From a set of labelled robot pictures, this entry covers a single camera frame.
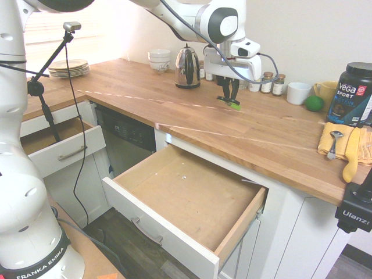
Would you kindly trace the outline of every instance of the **lime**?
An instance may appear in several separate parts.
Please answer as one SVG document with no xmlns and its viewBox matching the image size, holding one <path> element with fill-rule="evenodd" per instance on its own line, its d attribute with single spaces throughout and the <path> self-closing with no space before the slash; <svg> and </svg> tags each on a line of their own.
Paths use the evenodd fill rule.
<svg viewBox="0 0 372 279">
<path fill-rule="evenodd" d="M 309 96 L 306 100 L 305 100 L 305 106 L 306 108 L 311 111 L 311 112 L 317 112 L 319 110 L 321 110 L 324 106 L 324 102 L 323 102 L 323 99 L 321 97 L 318 97 L 318 96 Z"/>
</svg>

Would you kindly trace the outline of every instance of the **spoon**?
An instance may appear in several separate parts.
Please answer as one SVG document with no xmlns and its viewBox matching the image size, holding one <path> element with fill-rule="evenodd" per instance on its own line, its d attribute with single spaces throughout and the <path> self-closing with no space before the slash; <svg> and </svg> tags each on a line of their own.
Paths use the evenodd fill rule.
<svg viewBox="0 0 372 279">
<path fill-rule="evenodd" d="M 333 159 L 336 158 L 336 142 L 337 142 L 338 138 L 342 138 L 344 136 L 344 134 L 339 132 L 339 131 L 332 131 L 332 132 L 330 132 L 330 134 L 333 136 L 334 139 L 333 139 L 332 147 L 327 154 L 327 158 L 329 160 L 333 160 Z"/>
</svg>

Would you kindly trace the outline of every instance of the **open drawer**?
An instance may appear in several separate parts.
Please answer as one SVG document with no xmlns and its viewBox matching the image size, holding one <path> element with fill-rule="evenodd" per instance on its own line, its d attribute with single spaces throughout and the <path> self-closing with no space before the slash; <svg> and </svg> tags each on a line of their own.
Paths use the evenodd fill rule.
<svg viewBox="0 0 372 279">
<path fill-rule="evenodd" d="M 114 180 L 109 204 L 200 279 L 219 269 L 263 205 L 266 189 L 169 145 Z"/>
<path fill-rule="evenodd" d="M 61 141 L 55 143 L 50 128 L 21 138 L 24 151 L 46 177 L 83 158 L 83 129 L 79 118 L 56 124 Z M 84 122 L 86 156 L 106 146 L 100 126 Z"/>
</svg>

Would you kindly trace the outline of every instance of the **dishwasher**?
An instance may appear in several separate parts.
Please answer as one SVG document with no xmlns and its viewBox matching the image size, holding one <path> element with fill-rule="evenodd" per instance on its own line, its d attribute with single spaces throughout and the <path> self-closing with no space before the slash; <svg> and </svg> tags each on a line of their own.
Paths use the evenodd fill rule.
<svg viewBox="0 0 372 279">
<path fill-rule="evenodd" d="M 153 127 L 101 105 L 95 111 L 114 177 L 156 152 Z"/>
</svg>

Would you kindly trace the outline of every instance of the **floor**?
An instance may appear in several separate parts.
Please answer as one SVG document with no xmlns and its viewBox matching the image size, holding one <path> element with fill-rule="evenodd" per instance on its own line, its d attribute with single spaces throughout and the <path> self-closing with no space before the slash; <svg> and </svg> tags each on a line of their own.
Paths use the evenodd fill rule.
<svg viewBox="0 0 372 279">
<path fill-rule="evenodd" d="M 372 270 L 341 255 L 326 279 L 372 279 Z"/>
<path fill-rule="evenodd" d="M 126 268 L 122 272 L 126 279 L 198 279 L 114 208 L 86 226 L 84 231 L 118 255 Z M 117 260 L 106 250 L 101 251 L 120 270 Z M 372 279 L 372 271 L 341 255 L 326 279 Z"/>
</svg>

